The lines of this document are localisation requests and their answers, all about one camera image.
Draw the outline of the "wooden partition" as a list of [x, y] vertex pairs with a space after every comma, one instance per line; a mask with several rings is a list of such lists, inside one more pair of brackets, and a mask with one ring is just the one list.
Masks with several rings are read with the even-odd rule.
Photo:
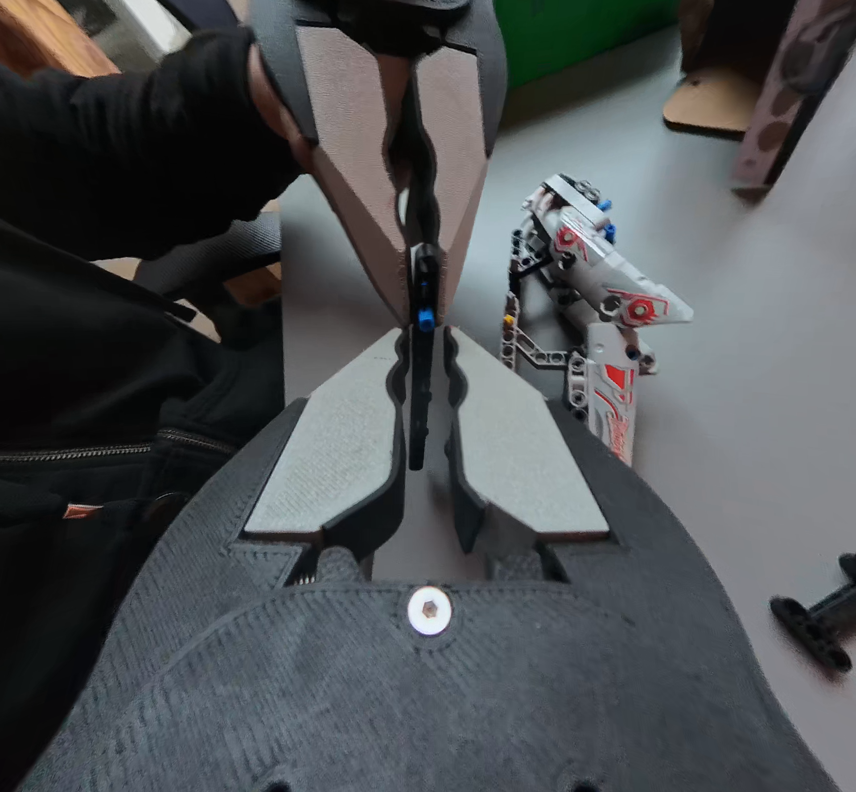
[[82, 78], [119, 72], [57, 0], [1, 0], [1, 64], [24, 78], [42, 69]]

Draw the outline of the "open cardboard box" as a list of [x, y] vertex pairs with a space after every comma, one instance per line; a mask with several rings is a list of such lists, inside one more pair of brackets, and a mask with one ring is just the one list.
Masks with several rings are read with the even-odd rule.
[[741, 140], [733, 190], [769, 193], [854, 57], [855, 0], [679, 0], [673, 131]]

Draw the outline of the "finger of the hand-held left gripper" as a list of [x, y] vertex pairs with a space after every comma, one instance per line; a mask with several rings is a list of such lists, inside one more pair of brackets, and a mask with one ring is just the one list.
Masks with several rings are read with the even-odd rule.
[[477, 58], [443, 47], [418, 59], [405, 124], [415, 140], [405, 229], [409, 244], [436, 246], [437, 310], [460, 283], [485, 185], [486, 154]]
[[408, 247], [389, 167], [378, 59], [333, 27], [300, 27], [297, 40], [317, 133], [314, 176], [371, 284], [405, 327]]

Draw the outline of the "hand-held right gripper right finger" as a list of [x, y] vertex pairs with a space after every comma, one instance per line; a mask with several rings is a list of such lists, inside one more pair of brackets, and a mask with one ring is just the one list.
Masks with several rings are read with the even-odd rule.
[[454, 525], [465, 553], [603, 541], [609, 525], [543, 395], [457, 327], [444, 330]]

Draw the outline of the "person's left hand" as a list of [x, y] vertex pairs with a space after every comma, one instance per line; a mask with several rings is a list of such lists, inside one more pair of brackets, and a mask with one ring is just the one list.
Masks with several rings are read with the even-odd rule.
[[292, 113], [286, 108], [263, 61], [259, 46], [251, 45], [247, 60], [247, 80], [251, 100], [264, 123], [289, 144], [291, 154], [302, 171], [315, 176], [314, 147], [302, 134]]

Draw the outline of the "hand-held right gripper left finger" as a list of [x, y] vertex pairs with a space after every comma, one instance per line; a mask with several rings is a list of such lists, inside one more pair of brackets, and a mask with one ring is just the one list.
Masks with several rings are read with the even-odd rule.
[[393, 329], [319, 386], [248, 515], [249, 540], [369, 558], [401, 524], [407, 335]]

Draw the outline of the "long black lego beam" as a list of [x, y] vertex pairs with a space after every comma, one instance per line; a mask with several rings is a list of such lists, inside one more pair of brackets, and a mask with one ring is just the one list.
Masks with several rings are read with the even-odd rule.
[[438, 247], [420, 243], [412, 252], [410, 273], [412, 391], [408, 463], [412, 471], [424, 466], [429, 434], [434, 339], [441, 325], [440, 269]]

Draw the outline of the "person's left forearm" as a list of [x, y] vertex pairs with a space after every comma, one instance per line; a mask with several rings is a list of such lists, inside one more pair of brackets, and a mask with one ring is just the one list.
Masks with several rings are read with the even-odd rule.
[[302, 174], [260, 112], [239, 26], [153, 70], [82, 78], [2, 66], [2, 260], [35, 242], [145, 260], [255, 219]]

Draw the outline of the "black lego H connector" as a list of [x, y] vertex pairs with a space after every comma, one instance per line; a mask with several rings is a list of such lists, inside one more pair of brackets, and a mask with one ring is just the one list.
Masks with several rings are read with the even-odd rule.
[[769, 608], [791, 637], [823, 668], [847, 674], [852, 669], [852, 660], [841, 640], [854, 634], [855, 554], [843, 553], [838, 562], [848, 579], [845, 585], [808, 608], [783, 596], [772, 597]]

